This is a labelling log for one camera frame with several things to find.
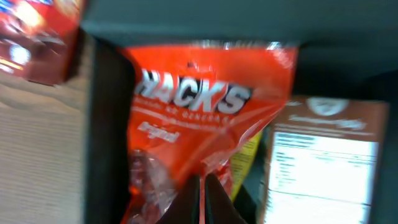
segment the wood grain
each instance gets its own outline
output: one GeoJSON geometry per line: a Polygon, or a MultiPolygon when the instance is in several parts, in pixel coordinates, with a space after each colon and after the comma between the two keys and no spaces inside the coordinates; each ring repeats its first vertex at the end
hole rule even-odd
{"type": "Polygon", "coordinates": [[[44,86],[0,73],[0,223],[80,223],[92,41],[77,75],[44,86]]]}

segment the nutrition facts label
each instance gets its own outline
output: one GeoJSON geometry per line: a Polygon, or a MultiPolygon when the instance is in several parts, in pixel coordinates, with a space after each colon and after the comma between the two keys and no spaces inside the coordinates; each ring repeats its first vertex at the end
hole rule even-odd
{"type": "Polygon", "coordinates": [[[274,133],[264,223],[367,223],[377,143],[274,133]]]}

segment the product package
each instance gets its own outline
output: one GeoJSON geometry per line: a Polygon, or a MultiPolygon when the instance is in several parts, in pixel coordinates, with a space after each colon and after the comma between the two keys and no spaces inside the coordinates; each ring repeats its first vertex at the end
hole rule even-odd
{"type": "Polygon", "coordinates": [[[256,156],[257,149],[261,141],[262,131],[257,133],[253,138],[247,141],[243,145],[242,149],[239,150],[231,157],[231,170],[232,170],[232,194],[231,200],[234,201],[243,181],[249,174],[250,168],[252,167],[254,158],[256,156]]]}
{"type": "Polygon", "coordinates": [[[0,70],[54,85],[67,74],[81,0],[0,0],[0,70]]]}
{"type": "Polygon", "coordinates": [[[368,223],[386,113],[378,101],[293,97],[271,125],[258,223],[368,223]]]}
{"type": "Polygon", "coordinates": [[[191,174],[215,172],[231,193],[228,159],[285,105],[297,49],[206,40],[121,51],[136,69],[122,223],[155,223],[191,174]]]}

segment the brown box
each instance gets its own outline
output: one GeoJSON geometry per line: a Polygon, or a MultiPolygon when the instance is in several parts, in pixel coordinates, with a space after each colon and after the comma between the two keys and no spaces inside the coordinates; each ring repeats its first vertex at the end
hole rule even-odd
{"type": "Polygon", "coordinates": [[[259,223],[367,223],[386,111],[293,97],[271,124],[259,223]]]}

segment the halls cough drop bag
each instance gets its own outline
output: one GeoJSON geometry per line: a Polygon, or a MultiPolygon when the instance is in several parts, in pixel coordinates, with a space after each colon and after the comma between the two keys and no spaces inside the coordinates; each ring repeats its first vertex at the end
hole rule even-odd
{"type": "Polygon", "coordinates": [[[136,69],[122,223],[155,223],[189,175],[215,170],[283,108],[297,49],[203,41],[122,52],[136,69]]]}

